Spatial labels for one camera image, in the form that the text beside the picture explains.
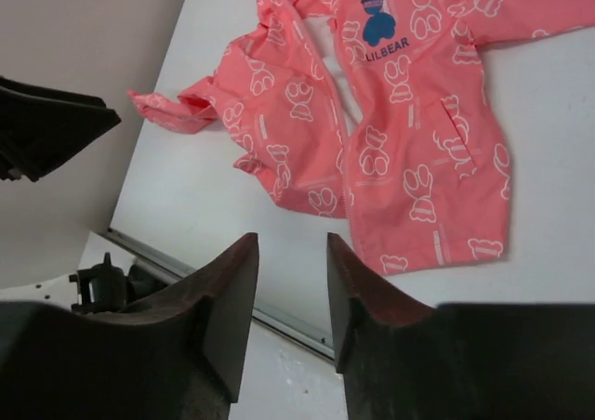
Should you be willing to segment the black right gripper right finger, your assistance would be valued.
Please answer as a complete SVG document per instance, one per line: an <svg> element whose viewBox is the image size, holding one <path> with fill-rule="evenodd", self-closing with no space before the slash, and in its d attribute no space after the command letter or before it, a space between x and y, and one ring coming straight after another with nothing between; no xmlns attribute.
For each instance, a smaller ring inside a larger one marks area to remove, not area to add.
<svg viewBox="0 0 595 420"><path fill-rule="evenodd" d="M335 366L351 419L590 419L594 307L429 307L327 237Z"/></svg>

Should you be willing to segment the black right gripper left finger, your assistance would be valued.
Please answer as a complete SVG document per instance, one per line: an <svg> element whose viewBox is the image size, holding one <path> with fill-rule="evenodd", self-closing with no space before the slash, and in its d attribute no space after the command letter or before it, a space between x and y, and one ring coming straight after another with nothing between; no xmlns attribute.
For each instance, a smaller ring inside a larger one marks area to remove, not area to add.
<svg viewBox="0 0 595 420"><path fill-rule="evenodd" d="M118 312L1 306L5 419L225 419L238 401L252 310L247 273L210 299L195 273Z"/></svg>

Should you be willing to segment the pink bear print jacket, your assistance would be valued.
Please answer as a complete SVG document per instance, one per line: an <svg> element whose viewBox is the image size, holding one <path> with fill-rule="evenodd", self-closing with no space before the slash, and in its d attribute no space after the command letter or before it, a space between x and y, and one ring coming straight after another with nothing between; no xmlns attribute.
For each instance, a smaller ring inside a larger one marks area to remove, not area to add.
<svg viewBox="0 0 595 420"><path fill-rule="evenodd" d="M258 26L176 100L139 113L195 134L221 121L236 167L282 208L344 218L390 276L493 261L511 165L479 49L594 23L594 0L257 0Z"/></svg>

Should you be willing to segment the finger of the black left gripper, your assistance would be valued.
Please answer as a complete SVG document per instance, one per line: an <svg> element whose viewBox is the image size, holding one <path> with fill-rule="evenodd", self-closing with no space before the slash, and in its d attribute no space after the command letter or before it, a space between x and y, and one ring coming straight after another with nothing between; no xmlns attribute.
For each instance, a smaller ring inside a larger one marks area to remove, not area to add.
<svg viewBox="0 0 595 420"><path fill-rule="evenodd" d="M1 178L35 182L121 123L103 99L1 79Z"/></svg>

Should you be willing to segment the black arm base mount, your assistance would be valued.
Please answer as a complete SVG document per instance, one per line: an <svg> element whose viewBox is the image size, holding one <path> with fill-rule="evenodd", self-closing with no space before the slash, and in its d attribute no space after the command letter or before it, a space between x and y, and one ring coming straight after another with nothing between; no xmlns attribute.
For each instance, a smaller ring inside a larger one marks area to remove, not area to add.
<svg viewBox="0 0 595 420"><path fill-rule="evenodd" d="M71 304L71 311L82 315L118 312L167 287L136 263L127 271L116 267L110 253L105 253L103 261L91 268L71 274L69 282L76 284L80 299Z"/></svg>

